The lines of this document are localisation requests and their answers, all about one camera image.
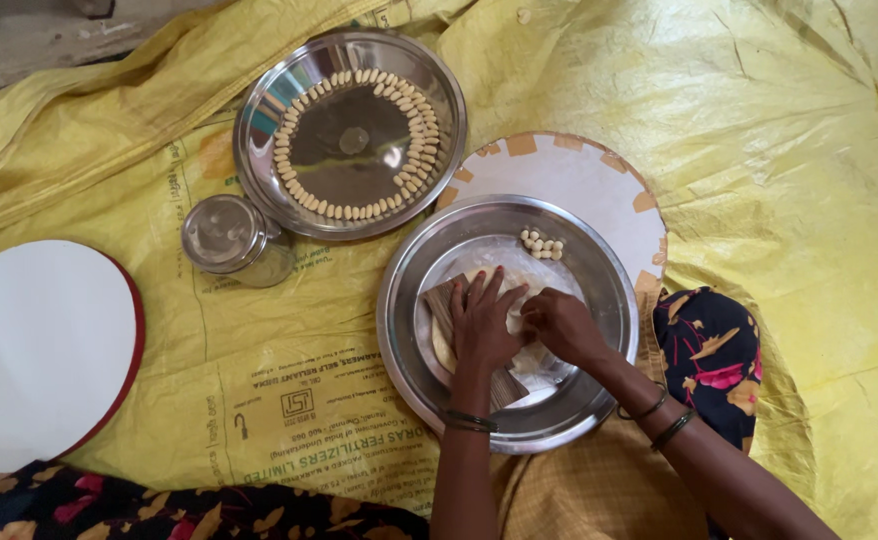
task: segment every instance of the steel bowl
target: steel bowl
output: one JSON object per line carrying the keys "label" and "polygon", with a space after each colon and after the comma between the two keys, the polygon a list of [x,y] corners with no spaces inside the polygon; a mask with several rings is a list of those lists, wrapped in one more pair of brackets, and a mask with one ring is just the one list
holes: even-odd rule
{"label": "steel bowl", "polygon": [[[575,215],[530,197],[489,195],[452,204],[433,214],[398,248],[379,289],[375,325],[379,349],[399,394],[437,433],[449,406],[449,389],[433,373],[416,338],[420,294],[435,283],[427,277],[446,254],[490,238],[511,242],[523,229],[545,231],[565,239],[559,264],[575,277],[592,319],[603,337],[629,363],[639,343],[639,310],[623,264],[602,237]],[[493,452],[533,454],[582,436],[613,410],[615,400],[589,374],[573,369],[545,399],[493,413],[499,433],[491,436]]]}
{"label": "steel bowl", "polygon": [[[395,73],[432,104],[442,166],[434,168],[412,201],[383,215],[355,221],[320,216],[290,197],[277,178],[273,134],[283,109],[300,93],[338,71],[365,68]],[[373,85],[337,89],[302,114],[290,162],[301,185],[320,200],[359,207],[378,202],[398,191],[392,178],[407,159],[408,122],[394,104],[373,95]],[[343,149],[349,128],[367,135],[358,153]],[[445,188],[465,144],[466,104],[456,77],[422,43],[391,30],[334,31],[305,43],[250,86],[232,133],[239,180],[253,203],[282,227],[323,240],[365,239],[409,221]]]}

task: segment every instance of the floor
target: floor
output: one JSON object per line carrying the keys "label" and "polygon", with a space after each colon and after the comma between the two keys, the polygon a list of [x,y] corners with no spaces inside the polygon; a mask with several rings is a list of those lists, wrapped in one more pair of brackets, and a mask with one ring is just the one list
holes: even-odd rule
{"label": "floor", "polygon": [[169,19],[216,2],[116,0],[112,18],[89,20],[70,0],[0,0],[0,88],[130,51]]}

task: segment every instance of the hand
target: hand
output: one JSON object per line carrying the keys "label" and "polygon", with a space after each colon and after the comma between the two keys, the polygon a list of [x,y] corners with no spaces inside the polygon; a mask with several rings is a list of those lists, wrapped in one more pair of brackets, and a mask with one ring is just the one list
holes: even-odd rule
{"label": "hand", "polygon": [[553,355],[587,369],[587,364],[615,353],[593,321],[586,304],[577,297],[547,287],[519,310],[525,324],[539,331],[539,340]]}
{"label": "hand", "polygon": [[506,291],[497,300],[503,285],[503,267],[495,268],[492,281],[482,291],[486,273],[479,272],[466,293],[466,306],[462,306],[462,285],[452,289],[452,338],[458,360],[456,374],[492,375],[516,356],[523,347],[520,336],[509,333],[505,327],[506,312],[514,302],[522,298],[529,285],[523,284]]}

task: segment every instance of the round cardboard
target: round cardboard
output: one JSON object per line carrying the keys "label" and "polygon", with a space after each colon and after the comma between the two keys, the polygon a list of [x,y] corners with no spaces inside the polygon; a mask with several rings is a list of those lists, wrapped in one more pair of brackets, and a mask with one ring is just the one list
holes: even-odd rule
{"label": "round cardboard", "polygon": [[499,193],[535,197],[576,215],[609,242],[637,291],[659,287],[667,244],[655,197],[632,165],[600,143],[553,131],[501,138],[466,157],[437,207]]}
{"label": "round cardboard", "polygon": [[121,266],[65,240],[0,253],[0,473],[77,448],[119,408],[145,322]]}

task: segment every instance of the flattened dough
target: flattened dough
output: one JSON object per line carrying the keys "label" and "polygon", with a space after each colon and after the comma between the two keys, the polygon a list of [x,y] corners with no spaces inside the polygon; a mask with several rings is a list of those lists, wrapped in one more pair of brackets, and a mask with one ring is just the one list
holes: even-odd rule
{"label": "flattened dough", "polygon": [[[493,272],[496,271],[495,267],[480,266],[469,270],[469,272],[466,273],[466,279],[471,283],[481,270],[485,270],[486,272],[486,280],[482,283],[482,289],[484,290],[493,279]],[[520,315],[519,309],[523,306],[526,300],[536,296],[543,289],[550,286],[550,284],[543,281],[543,277],[538,274],[515,274],[511,273],[509,269],[506,268],[505,276],[502,280],[502,286],[499,288],[499,296],[502,296],[505,291],[516,289],[522,284],[529,284],[529,290],[526,291],[522,298],[516,300],[516,302],[509,307],[509,312],[505,318],[505,328],[509,331],[509,334],[513,335],[518,334],[523,326],[523,317]],[[442,331],[439,330],[439,322],[435,317],[432,317],[432,349],[435,351],[436,359],[439,363],[442,364],[449,373],[456,373],[456,353],[453,352],[452,346],[446,341]],[[542,361],[548,351],[549,350],[546,349],[546,346],[538,340],[522,347],[518,354],[512,358],[512,362],[516,365],[516,368],[512,370],[513,373],[534,373],[536,368],[539,367],[539,362]]]}

